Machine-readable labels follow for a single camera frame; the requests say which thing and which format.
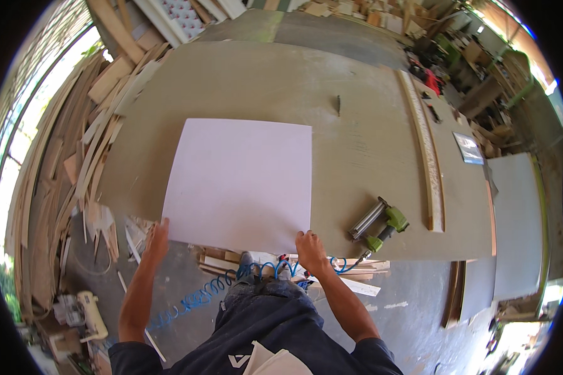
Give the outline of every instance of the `navy t-shirt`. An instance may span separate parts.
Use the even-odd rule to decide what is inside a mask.
[[[219,306],[212,336],[168,370],[143,342],[120,342],[109,349],[113,375],[241,375],[259,341],[273,353],[286,349],[316,374],[401,374],[394,355],[377,338],[359,341],[352,353],[323,332],[323,319],[290,282],[236,285]]]

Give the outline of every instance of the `white pipe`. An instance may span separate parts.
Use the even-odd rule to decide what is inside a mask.
[[[117,271],[117,275],[119,275],[119,280],[121,282],[121,286],[123,287],[123,290],[127,294],[127,285],[125,285],[125,280],[123,280],[123,275],[121,275],[120,271]],[[152,338],[152,336],[150,336],[150,333],[148,332],[148,330],[146,328],[144,328],[144,334],[146,335],[146,337],[148,337],[148,341],[150,341],[154,350],[157,351],[158,356],[161,358],[161,360],[163,362],[167,362],[167,360],[165,359],[165,356],[161,353],[161,350],[158,349],[157,343],[154,342],[154,339]]]

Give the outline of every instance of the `white foam board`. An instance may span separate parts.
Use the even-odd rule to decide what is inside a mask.
[[[488,159],[498,194],[494,299],[534,294],[542,266],[542,213],[533,161],[528,153]]]
[[[169,238],[295,253],[310,226],[311,174],[310,126],[189,118],[165,194]]]

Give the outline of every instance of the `white paper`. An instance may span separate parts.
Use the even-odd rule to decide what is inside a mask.
[[[169,176],[169,238],[234,251],[295,253],[310,227],[312,129],[187,119]]]

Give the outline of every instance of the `green foliage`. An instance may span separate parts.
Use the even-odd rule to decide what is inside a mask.
[[[15,275],[13,267],[7,268],[7,263],[0,264],[0,289],[6,301],[8,310],[15,323],[21,321],[21,307],[15,294]]]
[[[98,40],[92,47],[90,47],[87,51],[82,52],[82,56],[92,56],[96,53],[97,50],[101,49],[104,44],[102,40]]]

